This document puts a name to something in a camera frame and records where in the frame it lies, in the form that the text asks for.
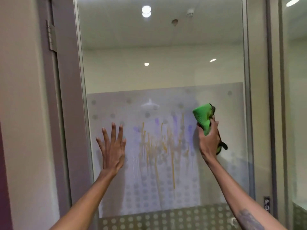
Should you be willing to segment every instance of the ceiling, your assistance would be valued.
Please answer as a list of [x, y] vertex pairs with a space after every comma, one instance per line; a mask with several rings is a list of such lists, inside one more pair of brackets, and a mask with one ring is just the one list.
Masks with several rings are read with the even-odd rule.
[[[152, 15], [142, 16], [150, 5]], [[193, 18], [186, 16], [195, 8]], [[78, 0], [83, 49], [239, 43], [241, 0]], [[307, 0], [286, 8], [291, 39], [307, 36]], [[178, 25], [171, 24], [178, 19]]]

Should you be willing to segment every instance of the gray dot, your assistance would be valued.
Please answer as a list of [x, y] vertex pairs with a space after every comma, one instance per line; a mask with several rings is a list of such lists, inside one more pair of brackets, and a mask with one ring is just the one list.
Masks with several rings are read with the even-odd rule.
[[183, 108], [184, 108], [183, 103], [182, 103], [182, 102], [181, 102], [181, 103], [179, 103], [179, 104], [178, 104], [178, 107], [179, 107], [179, 109], [183, 109]]

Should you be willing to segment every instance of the hinge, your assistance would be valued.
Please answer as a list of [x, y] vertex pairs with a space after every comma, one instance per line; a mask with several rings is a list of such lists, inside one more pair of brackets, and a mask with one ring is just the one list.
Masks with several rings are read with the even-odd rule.
[[49, 20], [46, 20], [46, 24], [47, 24], [49, 50], [57, 52], [55, 27]]

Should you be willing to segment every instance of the black sign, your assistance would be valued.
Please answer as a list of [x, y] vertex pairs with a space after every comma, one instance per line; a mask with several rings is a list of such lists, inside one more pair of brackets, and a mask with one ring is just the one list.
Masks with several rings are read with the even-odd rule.
[[264, 197], [264, 209], [267, 210], [268, 213], [271, 213], [271, 198]]

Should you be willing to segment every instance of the forearm tattoo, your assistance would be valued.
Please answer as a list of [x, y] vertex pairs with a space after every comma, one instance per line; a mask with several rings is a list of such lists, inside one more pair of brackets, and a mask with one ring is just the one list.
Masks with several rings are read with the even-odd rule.
[[238, 221], [243, 230], [264, 230], [264, 227], [247, 209], [239, 212]]

